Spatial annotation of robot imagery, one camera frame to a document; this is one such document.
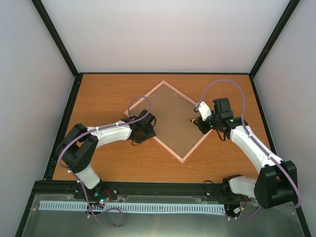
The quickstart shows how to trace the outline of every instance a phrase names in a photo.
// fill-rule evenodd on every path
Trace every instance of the wooden platform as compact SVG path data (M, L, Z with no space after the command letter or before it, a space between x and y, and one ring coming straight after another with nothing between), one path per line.
M68 130L80 122L85 126L117 122L125 117L124 111L133 97L146 94L162 80L198 101L204 89L217 79L230 79L240 85L246 97L245 120L269 147L247 75L85 74ZM240 116L241 95L228 82L211 87L203 100L211 105L213 99L222 97L229 98L234 115ZM200 183L222 182L222 178L234 174L258 176L239 147L230 140L220 141L216 132L210 133L184 163L150 139L140 146L132 146L129 140L102 146L95 151L91 164L103 181ZM74 177L57 166L53 179L74 180Z

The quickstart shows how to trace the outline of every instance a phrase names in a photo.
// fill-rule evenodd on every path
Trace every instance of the white panel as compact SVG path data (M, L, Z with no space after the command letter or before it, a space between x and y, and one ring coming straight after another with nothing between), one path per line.
M316 236L315 10L315 0L299 3L255 78L276 151L297 166L312 236Z
M0 3L0 230L15 236L73 76L30 0Z
M250 72L288 0L43 0L80 72Z

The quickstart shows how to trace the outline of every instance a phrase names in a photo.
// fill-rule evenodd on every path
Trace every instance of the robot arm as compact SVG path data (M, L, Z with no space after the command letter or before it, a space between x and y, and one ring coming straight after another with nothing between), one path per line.
M95 149L119 140L130 139L132 143L140 144L154 137L156 135L154 131L155 124L152 125L152 122L155 121L156 123L156 118L150 113L136 123L127 124L128 122L143 117L146 113L147 111L143 110L137 117L131 116L121 119L117 123L111 124L108 128L102 130L99 130L98 127L85 127L81 123L76 124L58 146L57 154L60 155L63 149L79 135L96 129L96 131L91 132L79 140L81 146L78 146L76 143L70 146L63 155L62 160L88 189L98 189L97 185L101 180L90 164Z
M220 139L226 138L232 140L238 145L257 169L258 179L245 178L241 175L235 175L224 179L229 186L230 192L234 194L243 194L256 198L263 208L270 208L289 201L296 201L297 196L280 169L270 160L270 156L287 171L294 183L297 185L296 166L291 161L284 162L280 157L273 154L251 131L245 121L245 125L250 131L248 135L241 123L241 117L234 117L231 111L230 103L227 98L213 100L214 111L201 102L199 107L195 108L200 112L200 116L191 120L199 130L206 134L214 129ZM269 155L266 155L250 138L252 136Z

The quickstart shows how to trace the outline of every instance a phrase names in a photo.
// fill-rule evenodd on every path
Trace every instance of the purple cable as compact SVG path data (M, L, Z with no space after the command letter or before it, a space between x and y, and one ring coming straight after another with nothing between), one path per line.
M149 100L146 96L140 95L140 96L136 96L135 98L133 98L133 99L129 102L127 111L128 111L128 114L129 114L131 104L132 104L133 101L134 101L135 99L137 99L137 98L145 98L145 99L148 101L148 103L149 103L149 109L148 109L147 113L146 113L144 116L142 116L141 118L138 118L138 119L136 119L136 120L133 120L133 121L131 121L131 122L127 122L127 123L121 123L121 124L116 124L116 123L114 123L114 124L109 124L109 125L101 126L101 127L99 127L99 131L104 130L104 129L107 129L107 128L111 128L111 127L116 127L116 126L130 125L130 124L136 123L136 122L138 122L138 121L144 119L144 118L150 113L150 111L151 111L151 109L152 109L152 104L151 104L150 100ZM92 132L95 132L95 131L97 131L97 129L92 129L92 130L89 130L89 131L87 131L87 132L84 132L83 134L81 134L81 135L79 135L78 137L76 137L73 141L71 141L71 142L63 149L63 151L60 153L60 155L59 155L59 157L58 157L58 160L57 160L58 165L60 165L61 167L65 168L65 169L68 169L67 166L65 166L65 165L63 165L63 164L61 163L61 159L62 159L62 157L64 156L65 152L69 149L70 146L72 146L74 143L76 143L80 138L82 138L82 137L84 137L84 136L86 136L86 135L88 135L88 134L90 134L90 133L92 133ZM75 176L75 178L76 178L78 181L80 181L79 177L76 176L76 174L73 173L73 175ZM83 190L83 193L84 193L84 197L85 197L86 202L87 202L88 207L89 207L88 211L89 211L89 210L91 211L91 214L92 214L93 218L94 218L100 225L102 225L102 226L104 226L104 227L106 227L106 228L110 228L110 229L111 229L111 228L116 228L116 227L120 226L120 225L123 223L123 213L122 213L122 211L121 211L120 209L115 208L115 207L109 208L109 209L103 211L102 213L95 215L94 212L93 212L93 210L92 210L92 207L91 207L91 205L90 205L90 202L89 202L88 195L87 195L87 192L86 192L86 190L85 190L84 184L83 184L81 181L80 181L80 184L81 184L81 187L82 187L82 190ZM120 216L121 216L120 222L119 222L117 225L115 225L115 226L108 226L108 225L105 225L105 224L103 224L102 222L100 222L99 219L97 218L97 216L103 215L103 214L105 214L105 213L107 213L107 212L109 212L109 211L111 211L111 210L117 210L117 211L120 213Z
M212 86L214 85L215 83L218 83L218 82L221 82L221 81L226 81L226 82L229 82L229 83L232 83L234 86L236 86L238 88L238 90L240 91L241 93L241 97L242 97L242 109L241 109L241 123L242 123L242 126L243 128L245 129L246 133L248 134L248 136L251 138L251 140L263 151L263 153L269 157L269 153L259 144L259 142L253 138L253 136L249 135L250 132L248 131L246 125L245 125L245 122L244 122L244 109L245 109L245 96L243 94L243 91L242 89L240 88L240 86L233 82L232 80L228 80L228 79L220 79L220 80L216 80L214 82L212 82L210 85L208 85L208 87L204 90L204 92L202 93L201 95L201 99L200 101L196 104L196 107L198 107L200 105L200 103L202 102L202 99L203 99L203 96L204 94L206 93L206 91ZM295 193L296 193L296 196L297 196L297 204L294 205L294 206L291 206L291 205L286 205L284 204L285 206L288 206L288 207L292 207L292 208L297 208L301 205L302 203L302 197L301 197L301 194L300 192L298 191L294 181L291 179L291 177L288 175L288 173L285 171L285 169L273 158L273 157L270 157L269 159L272 160L272 162L274 164L276 164L276 166L282 171L282 173L286 176L286 178L288 179L288 181L290 182L290 184L292 185Z
M142 117L139 118L139 119L133 120L133 121L131 121L131 122L127 122L127 123L120 123L120 124L118 124L118 125L117 125L116 123L114 123L114 124L109 124L109 125L101 126L101 127L99 127L99 131L104 130L104 129L107 129L107 128L111 128L111 127L116 127L116 126L130 125L130 124L132 124L132 123L136 123L136 122L138 122L138 121L144 119L144 118L149 114L150 110L152 109L152 104L151 104L150 100L149 100L146 96L140 95L140 96L136 96L135 98L133 98L133 99L131 100L131 102L129 103L129 105L128 105L127 111L128 111L128 113L129 113L131 103L132 103L135 99L137 99L137 98L145 98L145 99L148 101L148 103L149 103L149 109L148 109L147 113L146 113L144 116L142 116ZM61 167L66 168L66 169L68 169L67 166L65 166L65 165L63 165L63 164L61 163L61 159L62 159L62 157L64 156L65 152L69 149L69 147L71 147L74 143L76 143L80 138L82 138L82 137L84 137L84 136L86 136L86 135L88 135L88 134L90 134L90 133L92 133L92 132L95 132L95 131L97 131L97 129L89 130L89 131L84 132L83 134L79 135L79 136L76 137L74 140L72 140L72 141L63 149L63 151L60 153L60 155L59 155L59 157L58 157L58 160L57 160L58 165L60 165Z
M109 229L113 229L113 228L116 228L116 227L120 226L120 225L123 223L123 220L124 220L123 213L122 213L122 211L121 211L120 209L115 208L115 207L109 208L109 209L103 211L102 213L100 213L100 214L98 214L98 215L94 214L94 212L93 212L93 210L92 210L92 207L91 207L91 205L90 205L90 203L89 203L88 194L87 194L87 191L85 190L84 184L83 184L82 182L80 182L80 184L81 184L81 187L82 187L82 190L83 190L83 193L84 193L84 197L85 197L85 199L86 199L86 201L87 201L89 210L91 211L91 214L92 214L92 216L94 217L94 219L95 219L100 225L102 225L102 226L104 226L104 227L106 227L106 228L109 228ZM117 225L115 225L115 226L108 226L108 225L105 225L105 224L103 224L101 221L99 221L99 219L97 218L97 216L100 216L101 214L105 214L105 213L107 213L107 212L109 212L109 211L111 211L111 210L117 210L117 211L119 212L119 214L120 214L120 221L119 221L119 223L118 223Z

